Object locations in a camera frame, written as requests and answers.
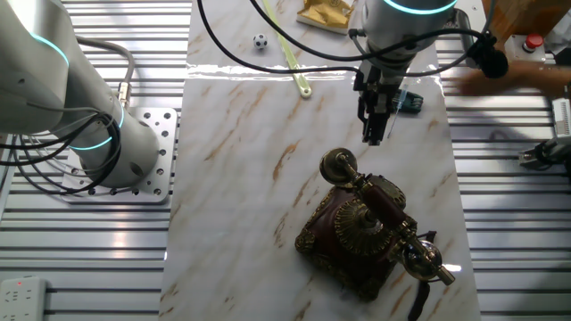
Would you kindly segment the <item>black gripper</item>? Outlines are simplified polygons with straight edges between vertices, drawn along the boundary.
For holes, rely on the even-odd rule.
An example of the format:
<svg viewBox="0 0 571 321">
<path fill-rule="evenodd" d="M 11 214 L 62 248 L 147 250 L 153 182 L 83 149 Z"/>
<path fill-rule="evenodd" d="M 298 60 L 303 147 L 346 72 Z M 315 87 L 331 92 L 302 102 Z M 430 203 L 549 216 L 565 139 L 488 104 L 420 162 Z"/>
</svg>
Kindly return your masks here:
<svg viewBox="0 0 571 321">
<path fill-rule="evenodd" d="M 393 99 L 402 83 L 402 77 L 382 71 L 370 61 L 362 61 L 359 71 L 354 81 L 354 90 L 359 93 L 365 110 L 360 114 L 363 124 L 362 142 L 380 145 L 385 133 L 385 115 L 394 111 Z M 373 114 L 372 123 L 369 114 Z"/>
</svg>

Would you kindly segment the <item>blurred person hand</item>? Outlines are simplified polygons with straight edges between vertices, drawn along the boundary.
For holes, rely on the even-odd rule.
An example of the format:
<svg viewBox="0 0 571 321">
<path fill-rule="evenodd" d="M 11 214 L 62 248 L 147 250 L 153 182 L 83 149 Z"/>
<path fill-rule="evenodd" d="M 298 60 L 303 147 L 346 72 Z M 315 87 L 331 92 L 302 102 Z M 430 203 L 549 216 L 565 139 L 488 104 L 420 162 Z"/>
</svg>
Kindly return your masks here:
<svg viewBox="0 0 571 321">
<path fill-rule="evenodd" d="M 501 78 L 487 78 L 482 71 L 472 70 L 460 76 L 455 85 L 461 95 L 496 95 L 518 87 L 524 73 L 525 66 L 521 63 L 510 65 L 508 72 Z"/>
</svg>

